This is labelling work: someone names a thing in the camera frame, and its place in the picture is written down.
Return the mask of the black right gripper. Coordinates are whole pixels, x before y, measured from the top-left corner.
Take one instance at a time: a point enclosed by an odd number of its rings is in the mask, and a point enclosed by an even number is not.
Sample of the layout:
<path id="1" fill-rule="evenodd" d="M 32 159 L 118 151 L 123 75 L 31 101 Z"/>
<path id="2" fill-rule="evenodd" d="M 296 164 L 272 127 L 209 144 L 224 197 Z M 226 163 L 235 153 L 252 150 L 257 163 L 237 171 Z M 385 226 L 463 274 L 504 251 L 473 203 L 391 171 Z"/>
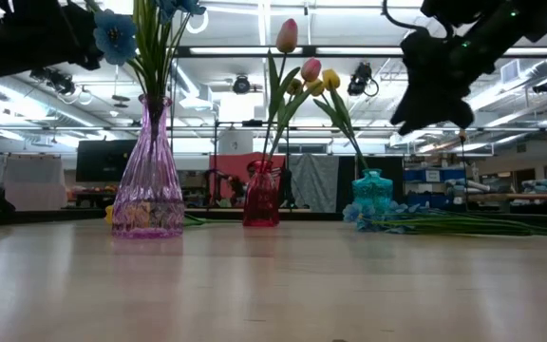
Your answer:
<path id="1" fill-rule="evenodd" d="M 451 122 L 461 129 L 474 122 L 464 98 L 470 86 L 488 71 L 488 34 L 480 28 L 465 35 L 437 38 L 425 29 L 401 43 L 408 73 L 406 93 L 390 122 L 405 136 L 430 124 Z M 434 104 L 433 122 L 429 104 Z"/>

